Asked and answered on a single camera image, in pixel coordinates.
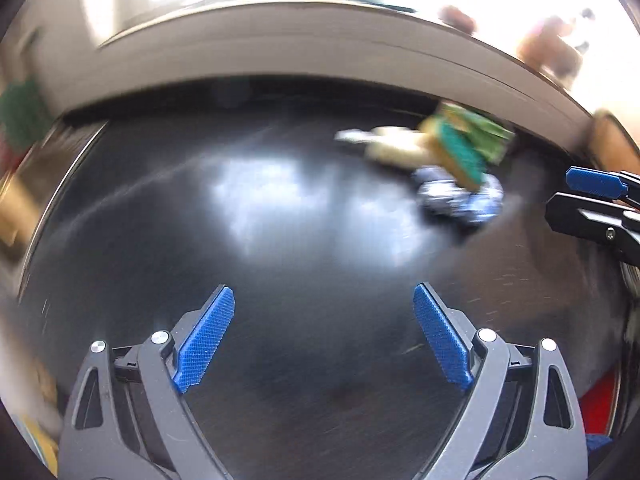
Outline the green spongebob snack bag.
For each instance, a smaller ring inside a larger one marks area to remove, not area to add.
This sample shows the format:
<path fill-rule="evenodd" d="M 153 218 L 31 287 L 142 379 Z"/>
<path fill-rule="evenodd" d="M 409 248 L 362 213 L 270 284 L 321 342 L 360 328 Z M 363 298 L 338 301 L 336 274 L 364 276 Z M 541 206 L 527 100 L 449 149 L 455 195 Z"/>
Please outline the green spongebob snack bag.
<path fill-rule="evenodd" d="M 502 162 L 515 136 L 510 128 L 451 102 L 440 102 L 437 115 L 461 133 L 491 165 L 497 166 Z"/>

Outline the blue white wrapper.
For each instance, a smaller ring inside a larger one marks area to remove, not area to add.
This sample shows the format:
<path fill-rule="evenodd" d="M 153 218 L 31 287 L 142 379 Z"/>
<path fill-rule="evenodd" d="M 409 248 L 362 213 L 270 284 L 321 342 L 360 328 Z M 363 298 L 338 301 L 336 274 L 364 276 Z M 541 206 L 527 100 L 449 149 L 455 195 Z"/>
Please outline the blue white wrapper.
<path fill-rule="evenodd" d="M 432 214 L 453 218 L 467 226 L 484 226 L 501 212 L 503 188 L 492 174 L 483 174 L 480 189 L 475 192 L 462 188 L 439 166 L 421 167 L 412 178 L 418 185 L 419 204 Z"/>

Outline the green yellow kitchen sponge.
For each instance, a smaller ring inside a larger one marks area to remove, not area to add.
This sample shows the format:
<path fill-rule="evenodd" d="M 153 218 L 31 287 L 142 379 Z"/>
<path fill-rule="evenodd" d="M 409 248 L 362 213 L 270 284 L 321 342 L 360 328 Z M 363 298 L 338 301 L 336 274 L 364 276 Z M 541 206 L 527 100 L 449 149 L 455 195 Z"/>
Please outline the green yellow kitchen sponge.
<path fill-rule="evenodd" d="M 422 145 L 434 161 L 454 177 L 457 185 L 477 192 L 483 184 L 485 162 L 466 137 L 437 116 L 424 119 L 418 130 Z"/>

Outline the white foam bottle brush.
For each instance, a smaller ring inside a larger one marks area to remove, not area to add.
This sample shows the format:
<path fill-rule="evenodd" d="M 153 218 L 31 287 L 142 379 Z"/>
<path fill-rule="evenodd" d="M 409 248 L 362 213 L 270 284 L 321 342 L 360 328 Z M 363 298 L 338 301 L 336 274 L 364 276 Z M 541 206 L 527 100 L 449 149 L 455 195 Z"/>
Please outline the white foam bottle brush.
<path fill-rule="evenodd" d="M 334 140 L 359 146 L 366 159 L 384 166 L 414 171 L 437 162 L 433 152 L 422 145 L 423 134 L 405 127 L 341 130 L 335 133 Z"/>

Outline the wooden chair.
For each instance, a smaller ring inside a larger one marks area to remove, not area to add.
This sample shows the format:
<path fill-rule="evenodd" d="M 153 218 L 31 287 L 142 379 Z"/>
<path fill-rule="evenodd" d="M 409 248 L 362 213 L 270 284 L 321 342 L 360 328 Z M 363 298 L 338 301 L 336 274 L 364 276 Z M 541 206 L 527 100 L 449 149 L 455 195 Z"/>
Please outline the wooden chair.
<path fill-rule="evenodd" d="M 592 116 L 587 151 L 597 169 L 639 173 L 639 145 L 608 110 Z"/>

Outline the terracotta utensil pot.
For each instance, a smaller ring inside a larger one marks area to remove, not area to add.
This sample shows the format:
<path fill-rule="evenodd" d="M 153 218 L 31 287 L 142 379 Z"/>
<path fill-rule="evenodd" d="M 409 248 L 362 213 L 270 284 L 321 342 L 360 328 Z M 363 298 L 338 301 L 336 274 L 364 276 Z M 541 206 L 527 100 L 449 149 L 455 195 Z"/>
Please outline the terracotta utensil pot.
<path fill-rule="evenodd" d="M 516 56 L 538 73 L 545 67 L 556 79 L 574 78 L 582 67 L 582 55 L 563 40 L 569 32 L 562 18 L 548 18 L 520 42 Z"/>

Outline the yellow plastic pitcher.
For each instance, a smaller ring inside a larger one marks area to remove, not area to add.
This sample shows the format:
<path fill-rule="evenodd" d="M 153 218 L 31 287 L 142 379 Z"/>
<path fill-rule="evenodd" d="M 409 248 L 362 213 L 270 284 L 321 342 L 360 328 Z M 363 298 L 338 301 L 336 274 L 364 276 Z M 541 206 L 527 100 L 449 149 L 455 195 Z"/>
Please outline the yellow plastic pitcher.
<path fill-rule="evenodd" d="M 35 182 L 17 171 L 1 178 L 1 241 L 12 252 L 24 252 L 35 235 L 44 208 Z"/>

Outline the jar of red beans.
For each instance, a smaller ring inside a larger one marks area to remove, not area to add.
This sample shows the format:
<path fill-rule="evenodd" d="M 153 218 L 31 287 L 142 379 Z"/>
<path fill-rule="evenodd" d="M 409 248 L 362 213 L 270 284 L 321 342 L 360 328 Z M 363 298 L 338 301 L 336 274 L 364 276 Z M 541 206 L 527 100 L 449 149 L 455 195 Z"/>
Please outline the jar of red beans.
<path fill-rule="evenodd" d="M 445 6 L 439 12 L 439 19 L 459 32 L 473 36 L 476 32 L 475 21 L 456 6 Z"/>

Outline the green cloth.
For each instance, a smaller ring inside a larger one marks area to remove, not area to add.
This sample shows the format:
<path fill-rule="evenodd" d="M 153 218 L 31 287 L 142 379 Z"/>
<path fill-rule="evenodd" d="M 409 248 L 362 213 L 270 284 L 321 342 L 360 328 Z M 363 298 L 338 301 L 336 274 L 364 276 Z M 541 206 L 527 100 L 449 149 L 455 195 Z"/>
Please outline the green cloth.
<path fill-rule="evenodd" d="M 14 153 L 24 153 L 41 141 L 52 124 L 35 79 L 12 82 L 1 93 L 1 125 Z"/>

